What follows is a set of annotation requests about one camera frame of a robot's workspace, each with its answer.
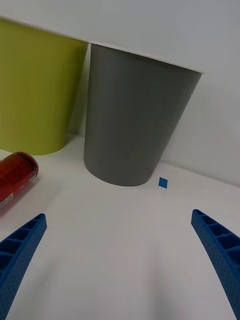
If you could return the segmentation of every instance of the yellow-green trash can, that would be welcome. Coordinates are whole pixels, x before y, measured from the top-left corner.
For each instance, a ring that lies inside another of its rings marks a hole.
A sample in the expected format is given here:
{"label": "yellow-green trash can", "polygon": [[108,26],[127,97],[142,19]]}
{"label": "yellow-green trash can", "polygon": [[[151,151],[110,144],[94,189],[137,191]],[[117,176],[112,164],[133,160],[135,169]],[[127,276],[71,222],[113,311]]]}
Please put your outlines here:
{"label": "yellow-green trash can", "polygon": [[0,19],[0,149],[45,155],[64,146],[87,46]]}

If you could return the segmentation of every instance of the white floor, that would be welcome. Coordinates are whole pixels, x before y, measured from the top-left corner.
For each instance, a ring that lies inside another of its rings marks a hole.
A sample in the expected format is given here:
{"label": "white floor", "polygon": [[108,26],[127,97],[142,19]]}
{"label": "white floor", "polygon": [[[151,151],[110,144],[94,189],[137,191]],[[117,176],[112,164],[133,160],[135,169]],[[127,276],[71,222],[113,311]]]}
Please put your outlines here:
{"label": "white floor", "polygon": [[7,320],[235,319],[191,215],[240,236],[240,189],[163,162],[145,185],[115,186],[83,151],[76,137],[36,156],[39,177],[0,213],[0,240],[42,212],[48,225]]}

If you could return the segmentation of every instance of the gray trash can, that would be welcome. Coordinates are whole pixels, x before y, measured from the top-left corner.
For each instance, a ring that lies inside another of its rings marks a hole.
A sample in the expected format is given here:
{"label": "gray trash can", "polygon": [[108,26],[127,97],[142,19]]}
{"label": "gray trash can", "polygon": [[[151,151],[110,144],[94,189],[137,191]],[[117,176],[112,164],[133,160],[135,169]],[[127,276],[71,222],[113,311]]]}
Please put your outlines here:
{"label": "gray trash can", "polygon": [[91,45],[84,163],[119,186],[146,183],[201,77],[149,57]]}

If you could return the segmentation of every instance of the red cylinder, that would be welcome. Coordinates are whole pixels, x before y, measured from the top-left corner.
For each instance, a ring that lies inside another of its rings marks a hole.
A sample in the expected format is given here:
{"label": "red cylinder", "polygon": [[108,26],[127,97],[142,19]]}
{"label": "red cylinder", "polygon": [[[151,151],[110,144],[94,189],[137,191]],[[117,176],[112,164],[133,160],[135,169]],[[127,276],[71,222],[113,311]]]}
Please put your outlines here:
{"label": "red cylinder", "polygon": [[15,152],[0,162],[0,209],[32,181],[39,166],[32,156]]}

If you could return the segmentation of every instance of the wastebasket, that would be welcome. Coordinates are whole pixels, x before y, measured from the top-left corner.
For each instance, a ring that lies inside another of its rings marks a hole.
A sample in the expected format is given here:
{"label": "wastebasket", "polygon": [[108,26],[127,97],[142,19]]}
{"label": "wastebasket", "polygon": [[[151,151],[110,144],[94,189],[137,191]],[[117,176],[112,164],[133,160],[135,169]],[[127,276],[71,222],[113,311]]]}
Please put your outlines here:
{"label": "wastebasket", "polygon": [[0,42],[0,149],[61,149],[88,44],[5,19]]}
{"label": "wastebasket", "polygon": [[119,186],[146,183],[201,73],[91,45],[84,163]]}

